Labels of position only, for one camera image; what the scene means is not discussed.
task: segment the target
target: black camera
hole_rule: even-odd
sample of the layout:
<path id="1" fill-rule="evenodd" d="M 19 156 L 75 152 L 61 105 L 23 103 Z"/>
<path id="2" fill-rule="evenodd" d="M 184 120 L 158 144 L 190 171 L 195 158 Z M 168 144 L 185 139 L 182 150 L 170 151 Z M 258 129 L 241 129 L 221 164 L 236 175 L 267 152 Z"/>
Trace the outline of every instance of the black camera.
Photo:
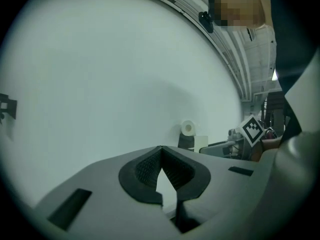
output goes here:
<path id="1" fill-rule="evenodd" d="M 214 25 L 212 24 L 212 20 L 206 11 L 199 12 L 199 22 L 205 28 L 208 33 L 214 32 Z"/>

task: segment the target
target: black bracket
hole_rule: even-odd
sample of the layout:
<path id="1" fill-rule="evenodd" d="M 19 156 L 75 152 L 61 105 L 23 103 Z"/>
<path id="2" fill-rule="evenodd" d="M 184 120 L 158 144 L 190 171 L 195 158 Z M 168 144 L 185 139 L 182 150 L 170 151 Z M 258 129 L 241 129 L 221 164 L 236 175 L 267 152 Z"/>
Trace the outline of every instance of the black bracket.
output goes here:
<path id="1" fill-rule="evenodd" d="M 1 108 L 2 103 L 6 104 L 6 108 Z M 17 104 L 16 100 L 9 99 L 8 95 L 0 93 L 0 124 L 2 124 L 2 120 L 5 118 L 4 113 L 8 113 L 13 119 L 16 119 Z"/>

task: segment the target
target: white panel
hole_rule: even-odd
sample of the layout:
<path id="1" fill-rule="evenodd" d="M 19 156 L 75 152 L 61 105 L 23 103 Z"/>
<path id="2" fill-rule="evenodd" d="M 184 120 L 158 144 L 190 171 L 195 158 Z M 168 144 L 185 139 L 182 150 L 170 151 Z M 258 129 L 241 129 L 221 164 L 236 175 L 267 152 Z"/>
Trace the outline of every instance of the white panel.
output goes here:
<path id="1" fill-rule="evenodd" d="M 48 0 L 16 22 L 0 93 L 18 100 L 0 152 L 34 206 L 83 167 L 177 146 L 192 120 L 209 143 L 241 122 L 237 90 L 202 33 L 154 0 Z"/>

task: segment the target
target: person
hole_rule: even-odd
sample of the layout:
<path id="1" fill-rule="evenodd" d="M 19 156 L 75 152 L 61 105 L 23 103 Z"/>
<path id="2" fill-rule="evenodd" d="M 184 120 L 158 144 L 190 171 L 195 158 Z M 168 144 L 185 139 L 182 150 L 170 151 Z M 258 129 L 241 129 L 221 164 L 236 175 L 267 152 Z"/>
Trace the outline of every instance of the person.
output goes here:
<path id="1" fill-rule="evenodd" d="M 305 0 L 295 0 L 295 4 L 292 2 L 292 0 L 208 0 L 206 16 L 215 25 L 231 30 L 257 29 L 265 25 L 272 27 L 276 41 L 276 74 L 284 94 L 301 76 L 317 49 L 315 37 L 312 39 L 308 31 L 310 20 L 307 21 L 306 15 L 300 13 L 310 11 L 306 8 Z M 205 15 L 199 14 L 200 22 L 202 22 L 201 17 Z M 301 131 L 296 116 L 291 113 L 283 136 L 258 142 L 252 149 L 251 160 L 259 161 L 263 151 L 278 148 L 284 141 Z"/>

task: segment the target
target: white curved wall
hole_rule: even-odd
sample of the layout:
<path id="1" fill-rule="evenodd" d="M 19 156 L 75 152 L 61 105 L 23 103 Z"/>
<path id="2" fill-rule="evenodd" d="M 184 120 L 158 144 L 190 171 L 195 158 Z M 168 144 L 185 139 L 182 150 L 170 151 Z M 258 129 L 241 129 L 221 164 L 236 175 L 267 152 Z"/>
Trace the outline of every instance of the white curved wall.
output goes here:
<path id="1" fill-rule="evenodd" d="M 47 0 L 15 24 L 0 93 L 2 161 L 34 206 L 88 164 L 178 144 L 179 124 L 223 141 L 241 122 L 227 69 L 200 31 L 154 0 Z"/>

